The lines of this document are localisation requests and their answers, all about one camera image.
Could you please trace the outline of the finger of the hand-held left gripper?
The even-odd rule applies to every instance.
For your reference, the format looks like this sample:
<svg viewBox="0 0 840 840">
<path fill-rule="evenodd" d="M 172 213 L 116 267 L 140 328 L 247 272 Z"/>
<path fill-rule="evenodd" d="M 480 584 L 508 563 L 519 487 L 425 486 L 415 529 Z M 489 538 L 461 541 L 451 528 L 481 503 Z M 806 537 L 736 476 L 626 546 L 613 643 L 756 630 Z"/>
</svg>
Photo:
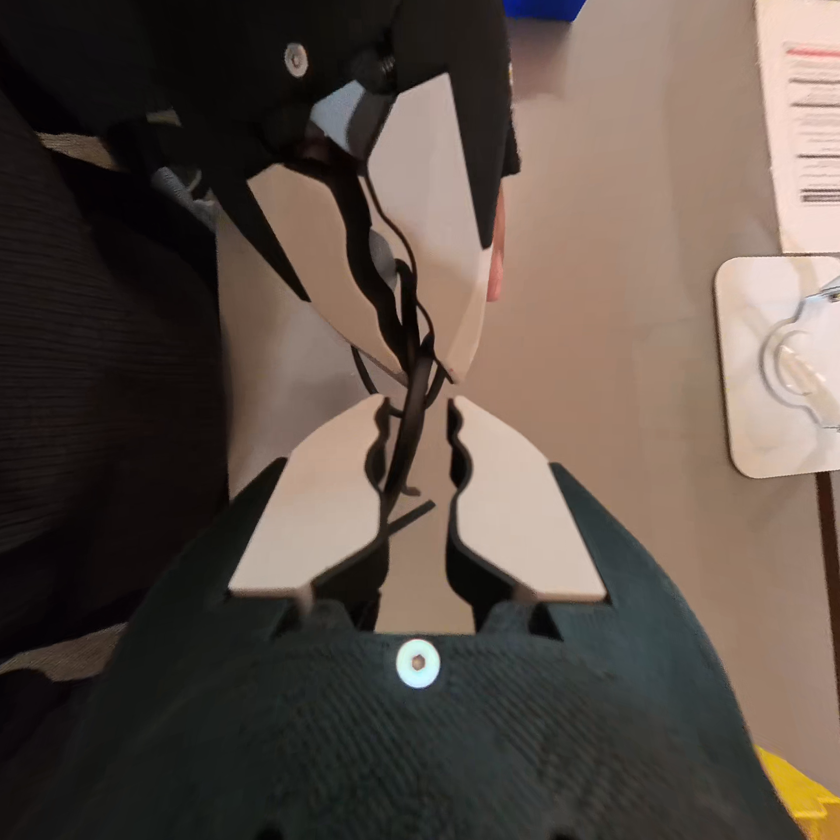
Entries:
<svg viewBox="0 0 840 840">
<path fill-rule="evenodd" d="M 447 73 L 396 97 L 367 165 L 384 217 L 414 257 L 437 360 L 461 383 L 480 342 L 491 248 L 480 243 Z"/>
<path fill-rule="evenodd" d="M 395 270 L 386 280 L 371 248 L 371 212 L 353 172 L 325 183 L 275 164 L 247 181 L 311 307 L 384 373 L 407 384 Z"/>
</svg>

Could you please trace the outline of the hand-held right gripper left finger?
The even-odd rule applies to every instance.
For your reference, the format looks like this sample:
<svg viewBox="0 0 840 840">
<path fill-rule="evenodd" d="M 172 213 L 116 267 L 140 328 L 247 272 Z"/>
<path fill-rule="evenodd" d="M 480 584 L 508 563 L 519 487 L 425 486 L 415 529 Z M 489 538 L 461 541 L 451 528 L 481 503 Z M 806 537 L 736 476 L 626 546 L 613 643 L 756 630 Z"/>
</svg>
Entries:
<svg viewBox="0 0 840 840">
<path fill-rule="evenodd" d="M 389 568 L 385 473 L 390 403 L 370 395 L 283 464 L 230 578 L 236 597 L 372 602 Z"/>
</svg>

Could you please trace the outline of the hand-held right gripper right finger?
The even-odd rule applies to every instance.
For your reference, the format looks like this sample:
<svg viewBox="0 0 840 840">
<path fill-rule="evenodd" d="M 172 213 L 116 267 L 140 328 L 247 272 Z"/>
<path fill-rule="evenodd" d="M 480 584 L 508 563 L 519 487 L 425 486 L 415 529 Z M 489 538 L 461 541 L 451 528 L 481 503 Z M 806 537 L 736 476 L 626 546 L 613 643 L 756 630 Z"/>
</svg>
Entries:
<svg viewBox="0 0 840 840">
<path fill-rule="evenodd" d="M 606 586 L 548 457 L 459 395 L 448 402 L 447 577 L 472 606 L 602 603 Z"/>
</svg>

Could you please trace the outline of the yellow storage bin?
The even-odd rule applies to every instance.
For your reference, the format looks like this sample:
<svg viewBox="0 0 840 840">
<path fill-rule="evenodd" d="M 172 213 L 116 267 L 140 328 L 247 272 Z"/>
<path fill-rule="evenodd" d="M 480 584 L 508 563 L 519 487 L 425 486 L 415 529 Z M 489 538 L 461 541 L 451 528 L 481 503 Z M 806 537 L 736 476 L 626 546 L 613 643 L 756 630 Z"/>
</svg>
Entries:
<svg viewBox="0 0 840 840">
<path fill-rule="evenodd" d="M 806 839 L 839 839 L 839 797 L 781 757 L 755 747 L 763 771 Z"/>
</svg>

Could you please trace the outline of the person's left forearm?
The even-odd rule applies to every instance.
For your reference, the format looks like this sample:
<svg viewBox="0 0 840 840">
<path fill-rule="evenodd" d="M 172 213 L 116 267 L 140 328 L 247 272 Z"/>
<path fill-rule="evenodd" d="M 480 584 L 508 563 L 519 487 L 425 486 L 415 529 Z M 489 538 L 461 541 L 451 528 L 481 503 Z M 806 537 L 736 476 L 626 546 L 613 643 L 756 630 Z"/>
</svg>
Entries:
<svg viewBox="0 0 840 840">
<path fill-rule="evenodd" d="M 227 494 L 215 242 L 2 95 L 2 656 L 128 619 Z"/>
</svg>

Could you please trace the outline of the person's left hand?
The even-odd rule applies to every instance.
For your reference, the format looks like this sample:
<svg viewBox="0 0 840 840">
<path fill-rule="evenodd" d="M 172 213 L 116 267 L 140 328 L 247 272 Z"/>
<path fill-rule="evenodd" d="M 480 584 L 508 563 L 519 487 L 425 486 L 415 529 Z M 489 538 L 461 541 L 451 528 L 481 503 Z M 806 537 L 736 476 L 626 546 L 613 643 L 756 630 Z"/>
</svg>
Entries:
<svg viewBox="0 0 840 840">
<path fill-rule="evenodd" d="M 487 283 L 486 299 L 488 302 L 496 302 L 501 296 L 501 286 L 505 267 L 506 232 L 507 214 L 505 193 L 503 185 L 500 185 L 493 230 L 490 273 Z"/>
</svg>

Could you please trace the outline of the blue bin with sticker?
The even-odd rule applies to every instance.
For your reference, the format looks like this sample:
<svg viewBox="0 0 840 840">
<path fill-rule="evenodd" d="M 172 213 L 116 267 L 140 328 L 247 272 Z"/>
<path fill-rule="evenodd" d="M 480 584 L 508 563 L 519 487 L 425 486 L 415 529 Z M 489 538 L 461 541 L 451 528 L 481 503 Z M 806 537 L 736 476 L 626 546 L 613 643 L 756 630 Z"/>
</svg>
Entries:
<svg viewBox="0 0 840 840">
<path fill-rule="evenodd" d="M 503 1 L 506 15 L 511 19 L 530 19 L 568 24 L 575 21 L 584 4 L 584 0 Z"/>
</svg>

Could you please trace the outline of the white stand base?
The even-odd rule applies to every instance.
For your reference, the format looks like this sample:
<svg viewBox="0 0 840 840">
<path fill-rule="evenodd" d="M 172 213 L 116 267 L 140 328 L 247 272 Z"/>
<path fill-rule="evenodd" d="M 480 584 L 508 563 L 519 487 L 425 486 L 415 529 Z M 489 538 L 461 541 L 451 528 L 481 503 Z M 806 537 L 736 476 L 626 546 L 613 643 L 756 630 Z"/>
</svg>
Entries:
<svg viewBox="0 0 840 840">
<path fill-rule="evenodd" d="M 713 291 L 736 470 L 751 479 L 837 472 L 838 258 L 733 258 Z"/>
</svg>

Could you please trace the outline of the printed paper sheets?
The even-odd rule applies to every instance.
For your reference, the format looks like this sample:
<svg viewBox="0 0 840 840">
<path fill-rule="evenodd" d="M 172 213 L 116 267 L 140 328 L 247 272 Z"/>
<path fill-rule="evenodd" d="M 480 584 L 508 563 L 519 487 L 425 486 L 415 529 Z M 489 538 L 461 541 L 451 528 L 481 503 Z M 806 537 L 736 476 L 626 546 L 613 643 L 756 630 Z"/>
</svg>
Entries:
<svg viewBox="0 0 840 840">
<path fill-rule="evenodd" d="M 839 2 L 756 1 L 780 246 L 839 252 Z"/>
</svg>

